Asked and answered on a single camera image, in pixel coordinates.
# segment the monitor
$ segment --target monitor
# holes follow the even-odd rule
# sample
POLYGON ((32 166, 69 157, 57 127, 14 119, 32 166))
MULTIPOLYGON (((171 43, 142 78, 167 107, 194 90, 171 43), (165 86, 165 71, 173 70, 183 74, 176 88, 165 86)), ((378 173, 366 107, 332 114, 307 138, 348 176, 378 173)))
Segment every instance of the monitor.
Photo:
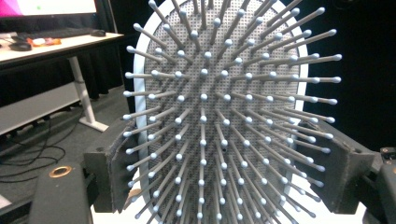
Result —
POLYGON ((94 0, 0 0, 0 19, 95 12, 94 0))

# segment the computer mouse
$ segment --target computer mouse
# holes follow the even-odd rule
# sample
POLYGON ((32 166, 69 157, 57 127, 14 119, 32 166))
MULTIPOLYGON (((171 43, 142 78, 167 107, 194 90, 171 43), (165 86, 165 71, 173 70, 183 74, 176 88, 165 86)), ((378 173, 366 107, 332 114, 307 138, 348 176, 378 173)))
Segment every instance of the computer mouse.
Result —
POLYGON ((15 51, 29 51, 32 50, 32 46, 27 42, 16 42, 8 45, 12 50, 15 51))
POLYGON ((92 30, 91 31, 91 36, 106 36, 106 31, 104 30, 92 30))

